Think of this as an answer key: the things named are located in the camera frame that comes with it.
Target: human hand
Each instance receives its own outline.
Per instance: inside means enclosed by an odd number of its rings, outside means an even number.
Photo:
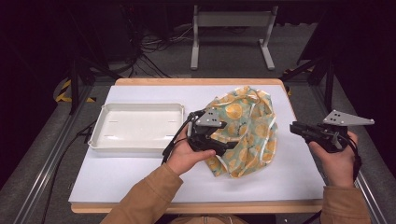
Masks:
[[[347,133],[358,144],[358,136],[352,132]],[[316,142],[310,142],[309,147],[320,158],[324,173],[329,179],[330,186],[353,188],[353,164],[355,153],[350,146],[344,151],[328,153]]]
[[[188,172],[198,161],[204,161],[216,155],[216,151],[213,149],[193,151],[187,141],[187,128],[188,125],[178,135],[177,143],[166,162],[177,175]]]

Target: crumpled fabric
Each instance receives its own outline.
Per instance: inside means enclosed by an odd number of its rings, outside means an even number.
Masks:
[[[223,143],[238,142],[223,156],[205,161],[214,176],[227,173],[238,178],[272,161],[276,153],[277,125],[268,93],[245,86],[216,97],[206,108],[212,107],[227,125],[214,132],[211,138]]]

